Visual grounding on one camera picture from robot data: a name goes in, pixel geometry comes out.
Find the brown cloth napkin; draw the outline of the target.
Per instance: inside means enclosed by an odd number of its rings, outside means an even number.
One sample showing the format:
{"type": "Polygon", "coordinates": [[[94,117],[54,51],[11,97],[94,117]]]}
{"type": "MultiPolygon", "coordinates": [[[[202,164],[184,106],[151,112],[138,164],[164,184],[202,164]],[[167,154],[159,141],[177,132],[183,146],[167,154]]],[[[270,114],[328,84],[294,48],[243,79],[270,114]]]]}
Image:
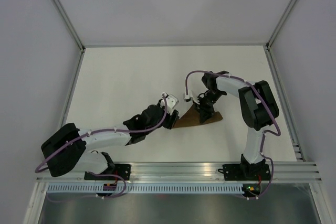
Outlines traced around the brown cloth napkin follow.
{"type": "Polygon", "coordinates": [[[220,112],[215,112],[211,118],[205,120],[203,123],[200,122],[200,119],[201,117],[199,113],[196,111],[195,105],[193,104],[189,108],[189,110],[176,121],[175,125],[173,126],[173,129],[216,123],[220,122],[223,119],[223,117],[220,112]]]}

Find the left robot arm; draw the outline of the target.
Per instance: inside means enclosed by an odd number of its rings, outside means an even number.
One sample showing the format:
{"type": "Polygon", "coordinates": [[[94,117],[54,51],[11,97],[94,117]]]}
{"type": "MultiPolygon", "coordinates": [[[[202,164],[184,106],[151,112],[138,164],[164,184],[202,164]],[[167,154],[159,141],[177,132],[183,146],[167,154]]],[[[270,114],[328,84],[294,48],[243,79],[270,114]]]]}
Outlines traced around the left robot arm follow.
{"type": "Polygon", "coordinates": [[[175,108],[178,102],[176,97],[165,93],[157,104],[149,105],[141,114],[112,128],[80,129],[74,123],[67,123],[42,144],[45,160],[35,172],[48,170],[52,177],[83,172],[108,180],[114,176],[115,164],[108,153],[98,150],[134,145],[161,127],[172,129],[179,119],[175,108]]]}

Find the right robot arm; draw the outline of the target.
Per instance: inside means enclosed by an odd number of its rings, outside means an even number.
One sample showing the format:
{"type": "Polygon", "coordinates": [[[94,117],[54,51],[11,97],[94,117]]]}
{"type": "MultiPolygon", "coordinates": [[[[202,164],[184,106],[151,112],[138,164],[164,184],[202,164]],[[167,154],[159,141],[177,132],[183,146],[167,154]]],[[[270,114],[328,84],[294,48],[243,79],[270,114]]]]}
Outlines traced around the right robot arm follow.
{"type": "Polygon", "coordinates": [[[266,133],[276,127],[274,135],[281,131],[276,123],[279,108],[267,81],[251,83],[229,72],[204,72],[202,82],[207,90],[198,95],[193,106],[199,115],[199,123],[208,123],[215,117],[214,104],[227,94],[239,99],[243,121],[247,125],[247,140],[239,164],[224,164],[218,172],[226,181],[270,180],[271,169],[263,153],[266,133]]]}

